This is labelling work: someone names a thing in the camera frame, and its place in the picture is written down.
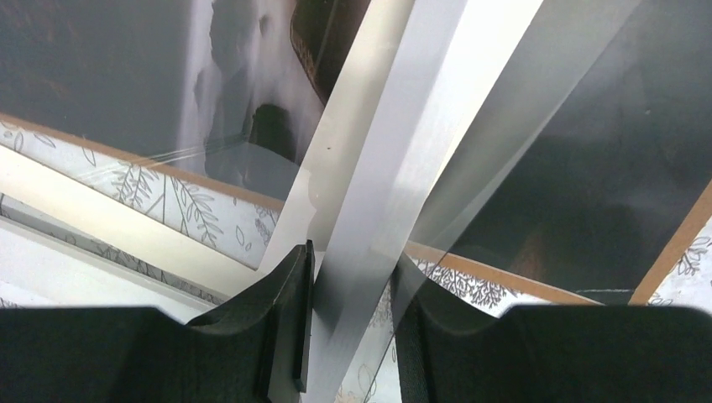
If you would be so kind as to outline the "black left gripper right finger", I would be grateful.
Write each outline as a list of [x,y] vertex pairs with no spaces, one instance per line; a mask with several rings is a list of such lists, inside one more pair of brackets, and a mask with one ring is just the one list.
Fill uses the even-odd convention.
[[402,256],[405,402],[708,402],[711,318],[681,306],[519,305],[492,317]]

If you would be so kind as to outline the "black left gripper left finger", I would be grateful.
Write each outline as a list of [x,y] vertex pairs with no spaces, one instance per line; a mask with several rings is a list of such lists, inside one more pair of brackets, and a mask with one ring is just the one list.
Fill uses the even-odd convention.
[[4,402],[297,402],[306,391],[315,251],[180,323],[153,307],[1,312]]

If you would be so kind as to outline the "sunset landscape photo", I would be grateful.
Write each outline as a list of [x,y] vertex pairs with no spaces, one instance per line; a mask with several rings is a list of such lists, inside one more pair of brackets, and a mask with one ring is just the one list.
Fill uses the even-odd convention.
[[[4,1],[1,116],[84,135],[130,114],[177,148],[240,133],[301,166],[372,2]],[[711,140],[710,2],[538,2],[442,173],[462,150],[494,176],[542,135]],[[1,192],[4,215],[15,205],[48,234],[222,300],[131,268],[122,252]]]

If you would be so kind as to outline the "white photo mat border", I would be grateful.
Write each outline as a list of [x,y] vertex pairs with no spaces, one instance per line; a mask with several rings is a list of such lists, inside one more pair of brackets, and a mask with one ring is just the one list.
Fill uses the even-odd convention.
[[538,1],[373,1],[259,270],[319,256],[305,402],[332,402],[437,178]]

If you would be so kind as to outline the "white picture frame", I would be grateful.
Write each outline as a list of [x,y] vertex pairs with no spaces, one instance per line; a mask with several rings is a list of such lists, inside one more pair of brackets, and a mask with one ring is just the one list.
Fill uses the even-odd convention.
[[69,176],[1,148],[1,191],[81,232],[222,298],[262,273]]

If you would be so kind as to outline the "brown frame backing board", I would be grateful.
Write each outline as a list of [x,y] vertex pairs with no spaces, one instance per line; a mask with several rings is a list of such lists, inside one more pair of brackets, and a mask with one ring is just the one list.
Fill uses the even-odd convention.
[[[301,168],[240,134],[178,149],[130,114],[76,135],[5,113],[2,147],[263,277],[272,268],[260,271],[260,263]],[[488,310],[537,299],[705,307],[710,218],[708,136],[631,129],[572,144],[542,135],[494,176],[459,150],[404,250],[433,280]],[[122,252],[131,268],[222,298],[85,235]]]

